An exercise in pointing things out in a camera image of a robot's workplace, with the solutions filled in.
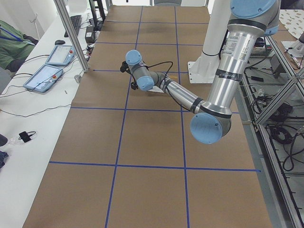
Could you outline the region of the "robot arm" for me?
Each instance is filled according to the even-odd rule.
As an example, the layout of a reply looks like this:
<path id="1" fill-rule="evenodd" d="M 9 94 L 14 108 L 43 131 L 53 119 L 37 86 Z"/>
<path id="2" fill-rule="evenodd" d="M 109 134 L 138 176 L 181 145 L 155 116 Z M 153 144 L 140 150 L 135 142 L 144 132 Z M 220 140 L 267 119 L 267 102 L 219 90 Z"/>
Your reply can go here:
<path id="1" fill-rule="evenodd" d="M 148 91 L 156 86 L 194 113 L 190 122 L 193 137 L 204 144 L 216 143 L 231 128 L 230 105 L 256 39 L 277 32 L 280 6 L 279 0 L 231 1 L 227 25 L 229 36 L 207 100 L 176 83 L 166 73 L 149 71 L 137 50 L 126 53 L 120 70 L 134 78 L 133 89 Z"/>

